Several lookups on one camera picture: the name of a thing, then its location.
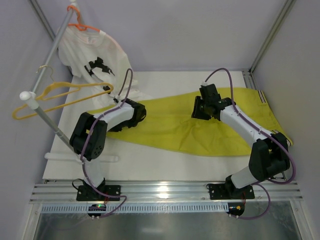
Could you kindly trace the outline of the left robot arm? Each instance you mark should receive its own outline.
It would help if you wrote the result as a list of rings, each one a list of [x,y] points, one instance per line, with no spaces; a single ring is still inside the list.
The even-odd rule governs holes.
[[[84,179],[78,186],[76,200],[119,201],[121,187],[107,185],[98,157],[104,150],[107,132],[133,128],[147,116],[146,107],[129,98],[101,114],[84,112],[80,115],[69,140],[82,163]]]

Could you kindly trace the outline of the yellow-green trousers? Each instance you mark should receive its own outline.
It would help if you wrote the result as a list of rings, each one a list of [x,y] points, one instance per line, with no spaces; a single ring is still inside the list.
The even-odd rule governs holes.
[[[240,109],[265,129],[287,137],[288,146],[293,141],[275,118],[262,91],[236,87],[234,101]],[[205,157],[230,157],[250,155],[251,147],[231,127],[214,118],[192,118],[195,97],[200,92],[190,92],[164,98],[139,101],[146,108],[146,117],[136,127],[120,132],[107,132],[108,138]]]

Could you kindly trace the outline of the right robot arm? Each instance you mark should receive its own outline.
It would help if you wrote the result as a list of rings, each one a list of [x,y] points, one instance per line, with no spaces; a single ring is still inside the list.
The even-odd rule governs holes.
[[[221,98],[214,84],[202,84],[195,97],[192,118],[214,118],[231,127],[250,146],[247,167],[228,176],[217,188],[221,199],[240,199],[250,186],[263,182],[291,168],[287,138],[272,133],[249,118],[236,105],[232,97]]]

